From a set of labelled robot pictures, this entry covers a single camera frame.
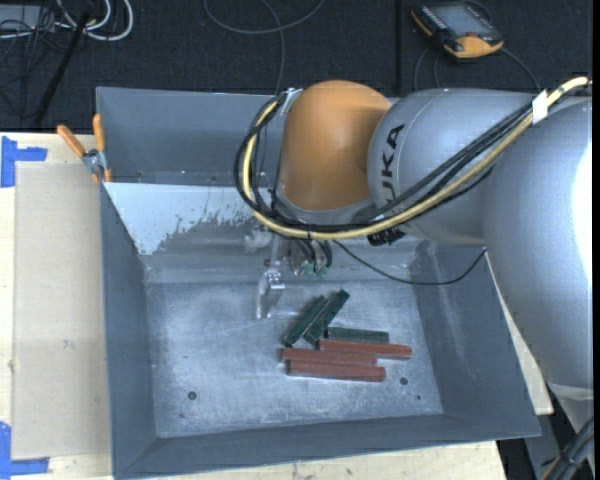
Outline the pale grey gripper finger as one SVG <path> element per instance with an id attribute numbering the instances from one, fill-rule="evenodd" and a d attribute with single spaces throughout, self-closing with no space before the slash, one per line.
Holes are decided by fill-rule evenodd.
<path id="1" fill-rule="evenodd" d="M 256 290 L 255 317 L 257 319 L 269 316 L 271 301 L 271 279 L 268 272 L 263 273 L 258 281 Z"/>
<path id="2" fill-rule="evenodd" d="M 286 284 L 281 279 L 269 279 L 265 290 L 265 317 L 269 318 L 286 288 Z"/>

